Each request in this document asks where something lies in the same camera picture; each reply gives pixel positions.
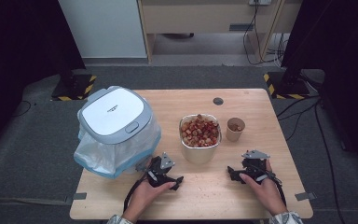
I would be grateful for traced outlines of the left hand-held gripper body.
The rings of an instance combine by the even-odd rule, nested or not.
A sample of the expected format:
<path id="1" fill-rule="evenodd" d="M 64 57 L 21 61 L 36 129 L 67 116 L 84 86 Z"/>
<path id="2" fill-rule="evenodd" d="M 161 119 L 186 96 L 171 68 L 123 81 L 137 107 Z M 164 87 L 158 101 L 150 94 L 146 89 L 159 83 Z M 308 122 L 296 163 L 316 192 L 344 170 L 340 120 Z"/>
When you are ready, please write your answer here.
<path id="1" fill-rule="evenodd" d="M 163 152 L 161 156 L 156 156 L 149 163 L 146 169 L 146 176 L 149 184 L 156 188 L 168 182 L 175 182 L 174 178 L 167 176 L 167 173 L 173 168 L 175 162 Z"/>

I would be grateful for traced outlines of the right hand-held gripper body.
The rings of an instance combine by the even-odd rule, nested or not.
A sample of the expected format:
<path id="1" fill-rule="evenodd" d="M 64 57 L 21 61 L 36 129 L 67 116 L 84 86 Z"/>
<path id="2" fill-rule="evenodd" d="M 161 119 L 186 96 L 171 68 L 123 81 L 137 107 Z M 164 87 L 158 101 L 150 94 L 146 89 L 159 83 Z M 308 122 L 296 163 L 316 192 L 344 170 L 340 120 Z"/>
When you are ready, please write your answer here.
<path id="1" fill-rule="evenodd" d="M 261 183 L 268 177 L 266 161 L 270 158 L 269 154 L 253 149 L 246 151 L 242 156 L 242 167 L 255 182 Z"/>

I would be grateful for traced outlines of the brown paper cup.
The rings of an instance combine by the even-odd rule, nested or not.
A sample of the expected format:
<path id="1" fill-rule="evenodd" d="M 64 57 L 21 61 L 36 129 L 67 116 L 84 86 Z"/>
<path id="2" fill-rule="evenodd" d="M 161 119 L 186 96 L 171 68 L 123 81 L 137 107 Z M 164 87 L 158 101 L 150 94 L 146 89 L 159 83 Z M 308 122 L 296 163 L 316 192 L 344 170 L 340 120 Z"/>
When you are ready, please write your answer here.
<path id="1" fill-rule="evenodd" d="M 239 140 L 245 129 L 245 122 L 240 118 L 231 118 L 227 121 L 226 138 L 231 142 Z"/>

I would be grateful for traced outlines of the white grey trash can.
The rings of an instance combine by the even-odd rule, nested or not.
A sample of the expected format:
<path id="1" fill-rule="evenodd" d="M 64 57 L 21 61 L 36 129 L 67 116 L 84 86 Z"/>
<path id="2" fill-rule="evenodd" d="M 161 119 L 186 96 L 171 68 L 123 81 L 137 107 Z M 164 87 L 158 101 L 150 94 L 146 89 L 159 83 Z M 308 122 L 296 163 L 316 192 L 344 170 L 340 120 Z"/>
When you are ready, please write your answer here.
<path id="1" fill-rule="evenodd" d="M 93 93 L 77 118 L 79 145 L 74 160 L 86 170 L 111 179 L 136 172 L 154 153 L 161 137 L 146 99 L 119 86 Z"/>

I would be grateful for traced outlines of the person's right hand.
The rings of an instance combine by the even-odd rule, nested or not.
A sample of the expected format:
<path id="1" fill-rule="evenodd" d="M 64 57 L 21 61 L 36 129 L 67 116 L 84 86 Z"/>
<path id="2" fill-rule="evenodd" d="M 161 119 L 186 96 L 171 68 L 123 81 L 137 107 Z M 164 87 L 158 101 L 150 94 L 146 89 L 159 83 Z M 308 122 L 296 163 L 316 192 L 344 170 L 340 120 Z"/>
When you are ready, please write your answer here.
<path id="1" fill-rule="evenodd" d="M 276 184 L 271 179 L 266 178 L 258 184 L 246 174 L 240 174 L 240 177 L 254 192 L 257 200 L 260 201 L 273 217 L 288 211 L 286 205 L 282 201 Z"/>

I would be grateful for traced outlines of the metal container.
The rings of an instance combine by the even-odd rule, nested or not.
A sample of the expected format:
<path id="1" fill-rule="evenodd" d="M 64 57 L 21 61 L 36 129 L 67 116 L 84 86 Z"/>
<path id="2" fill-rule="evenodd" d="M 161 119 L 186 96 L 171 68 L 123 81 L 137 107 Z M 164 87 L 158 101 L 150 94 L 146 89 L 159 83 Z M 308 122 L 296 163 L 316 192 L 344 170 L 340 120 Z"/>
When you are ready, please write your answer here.
<path id="1" fill-rule="evenodd" d="M 215 154 L 215 150 L 220 145 L 220 142 L 222 139 L 222 132 L 221 132 L 220 125 L 219 125 L 220 135 L 218 138 L 218 143 L 215 146 L 212 146 L 212 147 L 188 147 L 188 146 L 186 146 L 183 143 L 182 138 L 181 138 L 180 124 L 186 118 L 189 118 L 190 116 L 196 116 L 196 115 L 198 115 L 198 114 L 187 115 L 187 116 L 184 116 L 180 120 L 180 122 L 179 122 L 179 137 L 180 137 L 180 142 L 182 144 L 182 154 L 183 154 L 184 158 L 187 161 L 194 163 L 194 164 L 204 164 L 204 163 L 209 162 L 213 158 L 213 156 Z M 209 114 L 201 114 L 201 115 L 208 116 L 218 122 L 217 118 L 213 115 L 209 115 Z"/>

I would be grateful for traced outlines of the pile of red fruit pieces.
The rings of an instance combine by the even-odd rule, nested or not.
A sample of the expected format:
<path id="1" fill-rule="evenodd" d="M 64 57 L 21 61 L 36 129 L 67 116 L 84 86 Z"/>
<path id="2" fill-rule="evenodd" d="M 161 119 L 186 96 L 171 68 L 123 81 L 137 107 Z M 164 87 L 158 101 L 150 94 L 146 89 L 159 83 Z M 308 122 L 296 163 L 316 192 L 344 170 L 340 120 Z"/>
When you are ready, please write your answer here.
<path id="1" fill-rule="evenodd" d="M 180 134 L 188 147 L 212 147 L 218 143 L 219 124 L 202 114 L 190 116 L 181 122 Z"/>

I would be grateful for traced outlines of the dark curtain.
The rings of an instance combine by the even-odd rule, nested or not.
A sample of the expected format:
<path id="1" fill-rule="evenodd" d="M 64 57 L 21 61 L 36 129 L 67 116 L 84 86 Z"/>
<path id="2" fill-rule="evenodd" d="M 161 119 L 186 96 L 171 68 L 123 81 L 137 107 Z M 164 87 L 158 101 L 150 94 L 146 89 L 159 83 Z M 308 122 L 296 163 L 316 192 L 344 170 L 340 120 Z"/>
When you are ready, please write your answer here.
<path id="1" fill-rule="evenodd" d="M 59 0 L 0 0 L 0 132 L 27 85 L 84 67 Z"/>
<path id="2" fill-rule="evenodd" d="M 324 71 L 324 104 L 358 155 L 358 0 L 303 0 L 282 65 L 286 85 L 302 69 Z"/>

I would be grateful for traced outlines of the white cabinet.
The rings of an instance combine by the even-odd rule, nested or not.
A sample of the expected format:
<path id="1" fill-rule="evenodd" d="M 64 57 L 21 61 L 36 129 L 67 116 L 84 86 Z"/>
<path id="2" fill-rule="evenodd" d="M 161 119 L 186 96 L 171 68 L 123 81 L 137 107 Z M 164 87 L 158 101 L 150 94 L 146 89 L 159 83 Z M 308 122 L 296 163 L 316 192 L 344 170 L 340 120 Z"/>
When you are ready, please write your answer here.
<path id="1" fill-rule="evenodd" d="M 145 58 L 137 0 L 59 0 L 84 59 Z"/>

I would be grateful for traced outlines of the light wooden desk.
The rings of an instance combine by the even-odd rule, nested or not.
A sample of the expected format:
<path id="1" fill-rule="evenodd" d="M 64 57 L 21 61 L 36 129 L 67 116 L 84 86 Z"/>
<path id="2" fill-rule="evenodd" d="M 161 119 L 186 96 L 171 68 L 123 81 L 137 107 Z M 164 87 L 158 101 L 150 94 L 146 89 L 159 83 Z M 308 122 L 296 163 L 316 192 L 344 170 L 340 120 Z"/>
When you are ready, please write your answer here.
<path id="1" fill-rule="evenodd" d="M 157 34 L 245 32 L 255 59 L 266 59 L 270 39 L 289 34 L 303 0 L 272 0 L 249 6 L 249 0 L 137 0 L 145 48 L 152 56 Z"/>

